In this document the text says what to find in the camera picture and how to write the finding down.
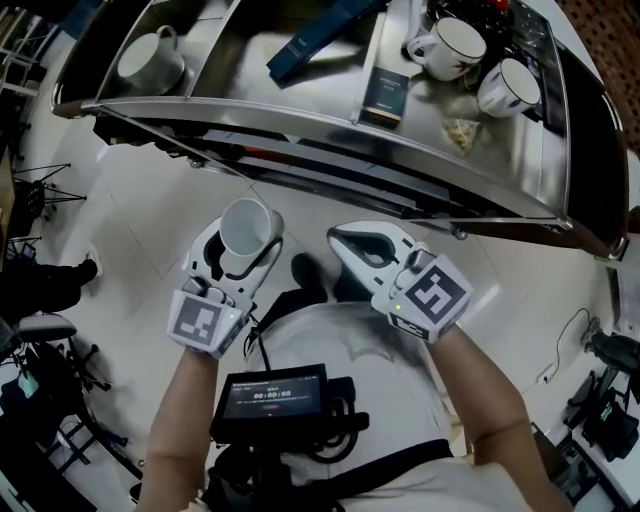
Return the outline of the white round stool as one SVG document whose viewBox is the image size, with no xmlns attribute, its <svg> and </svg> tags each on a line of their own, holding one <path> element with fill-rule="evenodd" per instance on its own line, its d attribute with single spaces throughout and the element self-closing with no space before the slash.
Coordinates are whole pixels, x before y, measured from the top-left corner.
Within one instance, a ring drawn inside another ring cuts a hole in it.
<svg viewBox="0 0 640 512">
<path fill-rule="evenodd" d="M 640 207 L 640 158 L 635 152 L 627 150 L 629 175 L 629 210 Z"/>
</svg>

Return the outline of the black tray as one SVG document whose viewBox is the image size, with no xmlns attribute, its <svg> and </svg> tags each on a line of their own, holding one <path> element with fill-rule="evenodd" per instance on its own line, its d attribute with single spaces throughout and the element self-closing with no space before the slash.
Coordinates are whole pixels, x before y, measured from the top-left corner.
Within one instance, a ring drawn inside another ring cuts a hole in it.
<svg viewBox="0 0 640 512">
<path fill-rule="evenodd" d="M 565 136 L 564 86 L 557 48 L 548 20 L 523 0 L 510 0 L 511 48 L 534 75 L 541 99 L 525 112 L 558 136 Z"/>
</svg>

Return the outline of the stainless steel cart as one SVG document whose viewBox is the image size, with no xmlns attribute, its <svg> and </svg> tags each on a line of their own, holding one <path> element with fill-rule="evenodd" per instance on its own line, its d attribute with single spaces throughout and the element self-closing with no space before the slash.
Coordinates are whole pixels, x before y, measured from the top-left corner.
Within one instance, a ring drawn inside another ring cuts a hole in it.
<svg viewBox="0 0 640 512">
<path fill-rule="evenodd" d="M 91 115 L 109 144 L 148 143 L 195 165 L 316 192 L 457 238 L 469 234 L 581 249 L 618 259 L 629 241 L 625 131 L 584 50 L 554 34 L 562 12 L 523 0 L 545 17 L 564 86 L 565 136 L 524 111 L 494 118 L 478 89 L 503 59 L 519 61 L 511 28 L 476 29 L 487 44 L 456 80 L 431 77 L 407 52 L 438 20 L 427 0 L 390 0 L 320 50 L 279 85 L 267 63 L 336 0 L 105 0 L 71 50 L 51 106 Z M 118 77 L 123 51 L 172 26 L 186 69 L 163 95 Z M 395 129 L 360 120 L 374 67 L 409 78 Z M 442 121 L 480 122 L 466 154 Z"/>
</svg>

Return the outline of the person's black shoe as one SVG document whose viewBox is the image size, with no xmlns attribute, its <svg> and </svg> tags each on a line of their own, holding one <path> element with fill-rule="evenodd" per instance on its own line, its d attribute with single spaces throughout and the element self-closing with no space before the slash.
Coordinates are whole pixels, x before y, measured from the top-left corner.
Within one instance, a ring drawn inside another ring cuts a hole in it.
<svg viewBox="0 0 640 512">
<path fill-rule="evenodd" d="M 325 303 L 328 295 L 322 272 L 316 261 L 306 253 L 295 255 L 291 260 L 291 274 L 298 285 L 295 297 L 305 304 Z"/>
</svg>

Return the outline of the small dark box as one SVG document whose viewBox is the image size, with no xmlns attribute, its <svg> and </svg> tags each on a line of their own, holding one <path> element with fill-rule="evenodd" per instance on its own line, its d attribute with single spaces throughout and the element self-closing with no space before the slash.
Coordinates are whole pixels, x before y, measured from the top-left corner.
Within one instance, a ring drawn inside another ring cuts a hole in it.
<svg viewBox="0 0 640 512">
<path fill-rule="evenodd" d="M 360 120 L 395 129 L 403 118 L 408 89 L 407 76 L 374 67 L 362 104 Z"/>
</svg>

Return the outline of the white mug with blue mark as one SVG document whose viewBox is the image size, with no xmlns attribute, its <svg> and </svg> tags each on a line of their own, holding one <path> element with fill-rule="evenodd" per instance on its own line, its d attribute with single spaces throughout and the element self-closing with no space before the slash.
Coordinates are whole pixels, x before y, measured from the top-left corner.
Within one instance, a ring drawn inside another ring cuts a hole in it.
<svg viewBox="0 0 640 512">
<path fill-rule="evenodd" d="M 513 58 L 501 60 L 483 79 L 478 92 L 479 110 L 494 118 L 509 118 L 536 106 L 541 91 L 535 76 Z"/>
</svg>

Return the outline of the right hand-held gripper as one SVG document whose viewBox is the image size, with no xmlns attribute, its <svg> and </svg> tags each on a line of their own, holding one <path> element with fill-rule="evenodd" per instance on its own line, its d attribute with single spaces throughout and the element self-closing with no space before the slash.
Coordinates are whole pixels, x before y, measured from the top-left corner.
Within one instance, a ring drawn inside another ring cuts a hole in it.
<svg viewBox="0 0 640 512">
<path fill-rule="evenodd" d="M 452 261 L 431 254 L 423 243 L 415 244 L 392 222 L 340 224 L 328 230 L 327 241 L 343 266 L 373 294 L 372 308 L 391 326 L 429 344 L 444 335 L 469 304 L 473 287 Z"/>
</svg>

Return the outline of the grey mug with saucer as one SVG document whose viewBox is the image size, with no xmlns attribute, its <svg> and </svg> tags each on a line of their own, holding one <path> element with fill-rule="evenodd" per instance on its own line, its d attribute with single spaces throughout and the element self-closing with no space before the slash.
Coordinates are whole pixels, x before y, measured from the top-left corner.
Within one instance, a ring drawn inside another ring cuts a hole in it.
<svg viewBox="0 0 640 512">
<path fill-rule="evenodd" d="M 186 69 L 178 51 L 178 35 L 170 25 L 144 34 L 122 53 L 118 77 L 138 91 L 163 95 L 181 80 Z"/>
</svg>

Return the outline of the black equipment cases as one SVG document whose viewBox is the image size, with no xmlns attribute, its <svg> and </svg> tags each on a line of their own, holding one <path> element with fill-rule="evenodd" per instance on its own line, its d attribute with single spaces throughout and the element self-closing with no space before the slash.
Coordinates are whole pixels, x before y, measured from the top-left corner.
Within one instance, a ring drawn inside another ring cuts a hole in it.
<svg viewBox="0 0 640 512">
<path fill-rule="evenodd" d="M 609 465 L 627 459 L 640 448 L 640 412 L 630 412 L 631 389 L 621 391 L 615 381 L 620 372 L 611 367 L 590 371 L 578 391 L 566 402 L 562 441 L 583 485 L 573 504 L 598 487 L 613 505 L 611 512 L 640 512 L 640 499 L 632 499 Z"/>
</svg>

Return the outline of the white paper cup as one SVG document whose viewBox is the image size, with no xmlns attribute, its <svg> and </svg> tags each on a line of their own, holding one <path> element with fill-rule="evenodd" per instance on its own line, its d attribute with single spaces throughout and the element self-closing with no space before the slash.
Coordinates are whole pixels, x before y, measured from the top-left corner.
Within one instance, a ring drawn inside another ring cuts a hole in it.
<svg viewBox="0 0 640 512">
<path fill-rule="evenodd" d="M 231 203 L 221 216 L 220 238 L 225 247 L 221 267 L 240 275 L 282 235 L 281 215 L 262 202 L 241 198 Z"/>
</svg>

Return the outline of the black tripod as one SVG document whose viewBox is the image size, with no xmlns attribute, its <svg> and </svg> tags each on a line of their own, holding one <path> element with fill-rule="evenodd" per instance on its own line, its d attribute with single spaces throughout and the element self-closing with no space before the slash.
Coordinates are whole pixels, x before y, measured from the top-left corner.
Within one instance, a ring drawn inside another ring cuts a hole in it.
<svg viewBox="0 0 640 512">
<path fill-rule="evenodd" d="M 86 201 L 86 195 L 80 195 L 61 189 L 53 180 L 60 172 L 70 169 L 71 163 L 49 164 L 45 166 L 13 170 L 16 183 L 36 184 L 44 191 L 44 204 Z"/>
</svg>

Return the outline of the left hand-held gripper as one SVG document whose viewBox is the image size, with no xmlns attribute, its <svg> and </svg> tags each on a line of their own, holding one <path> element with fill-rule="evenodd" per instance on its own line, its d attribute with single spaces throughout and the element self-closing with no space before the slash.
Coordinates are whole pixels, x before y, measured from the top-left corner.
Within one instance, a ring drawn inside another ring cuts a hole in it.
<svg viewBox="0 0 640 512">
<path fill-rule="evenodd" d="M 225 250 L 220 224 L 218 217 L 194 240 L 187 263 L 192 275 L 174 291 L 167 324 L 173 341 L 214 359 L 224 356 L 248 323 L 253 297 L 283 247 L 278 236 L 254 256 L 233 255 Z"/>
</svg>

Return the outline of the long navy box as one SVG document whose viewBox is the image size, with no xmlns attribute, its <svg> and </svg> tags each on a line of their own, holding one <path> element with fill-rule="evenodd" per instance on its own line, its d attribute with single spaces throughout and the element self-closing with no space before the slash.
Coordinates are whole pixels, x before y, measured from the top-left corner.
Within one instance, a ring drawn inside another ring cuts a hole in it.
<svg viewBox="0 0 640 512">
<path fill-rule="evenodd" d="M 383 10 L 390 0 L 336 0 L 317 19 L 308 22 L 267 63 L 270 77 L 288 83 L 320 50 L 344 34 L 358 20 Z"/>
</svg>

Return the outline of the clear snack bag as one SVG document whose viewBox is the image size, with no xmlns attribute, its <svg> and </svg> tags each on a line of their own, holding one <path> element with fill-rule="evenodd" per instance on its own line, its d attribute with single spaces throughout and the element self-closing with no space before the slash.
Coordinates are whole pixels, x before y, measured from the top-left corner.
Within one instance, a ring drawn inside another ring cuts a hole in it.
<svg viewBox="0 0 640 512">
<path fill-rule="evenodd" d="M 446 137 L 463 154 L 473 148 L 479 127 L 480 122 L 462 118 L 445 118 L 442 121 Z"/>
</svg>

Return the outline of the grey office chair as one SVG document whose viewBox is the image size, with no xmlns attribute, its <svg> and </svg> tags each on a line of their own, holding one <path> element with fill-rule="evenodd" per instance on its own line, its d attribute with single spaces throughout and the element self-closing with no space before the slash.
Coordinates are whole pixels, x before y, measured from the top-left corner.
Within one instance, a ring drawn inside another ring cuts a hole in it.
<svg viewBox="0 0 640 512">
<path fill-rule="evenodd" d="M 17 338 L 23 343 L 41 344 L 59 342 L 58 351 L 70 365 L 72 373 L 79 378 L 83 388 L 90 392 L 93 388 L 108 392 L 112 385 L 100 380 L 89 369 L 89 363 L 100 353 L 96 344 L 91 344 L 88 351 L 81 355 L 74 341 L 76 327 L 66 318 L 58 314 L 38 314 L 23 318 L 16 326 Z"/>
</svg>

